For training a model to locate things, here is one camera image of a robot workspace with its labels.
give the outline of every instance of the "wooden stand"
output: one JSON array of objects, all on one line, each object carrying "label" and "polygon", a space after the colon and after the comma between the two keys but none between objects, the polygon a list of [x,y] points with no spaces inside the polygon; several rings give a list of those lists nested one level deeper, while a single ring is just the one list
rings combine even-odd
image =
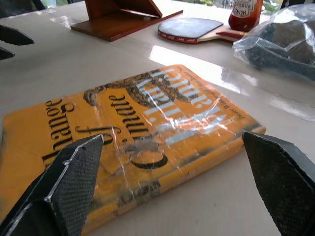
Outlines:
[{"label": "wooden stand", "polygon": [[115,41],[183,11],[158,8],[153,0],[85,0],[89,20],[71,29]]}]

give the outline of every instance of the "table surface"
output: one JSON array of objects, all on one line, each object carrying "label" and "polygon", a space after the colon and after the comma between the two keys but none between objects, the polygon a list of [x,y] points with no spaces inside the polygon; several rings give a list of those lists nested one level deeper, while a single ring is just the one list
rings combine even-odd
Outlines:
[{"label": "table surface", "polygon": [[[176,2],[179,16],[227,21],[229,11]],[[171,64],[183,64],[315,161],[314,85],[258,71],[233,57],[231,44],[186,45],[158,37],[153,25],[109,43],[69,26],[87,20],[83,2],[1,19],[34,45],[0,42],[16,57],[0,61],[0,118],[58,96]],[[243,152],[91,233],[102,235],[278,236]]]}]

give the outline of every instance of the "red rubber paddle face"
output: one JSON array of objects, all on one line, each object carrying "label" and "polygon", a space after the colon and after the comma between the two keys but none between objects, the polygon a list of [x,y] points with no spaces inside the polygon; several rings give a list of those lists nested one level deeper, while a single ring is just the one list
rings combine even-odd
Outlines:
[{"label": "red rubber paddle face", "polygon": [[198,38],[220,26],[223,26],[223,23],[214,20],[179,18],[161,23],[158,26],[158,34],[173,41],[198,43]]}]

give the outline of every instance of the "book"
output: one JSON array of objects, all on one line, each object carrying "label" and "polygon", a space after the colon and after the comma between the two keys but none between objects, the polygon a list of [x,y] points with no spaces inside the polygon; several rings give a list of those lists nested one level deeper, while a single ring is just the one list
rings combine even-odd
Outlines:
[{"label": "book", "polygon": [[183,65],[16,111],[3,119],[0,219],[71,142],[104,137],[84,233],[213,168],[265,127]]}]

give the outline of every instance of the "bottle label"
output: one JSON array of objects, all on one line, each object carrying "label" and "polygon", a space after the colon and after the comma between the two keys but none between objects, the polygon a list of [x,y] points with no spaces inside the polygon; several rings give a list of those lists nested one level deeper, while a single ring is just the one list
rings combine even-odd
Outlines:
[{"label": "bottle label", "polygon": [[256,0],[236,0],[232,14],[240,18],[248,17],[254,11],[255,3]]}]

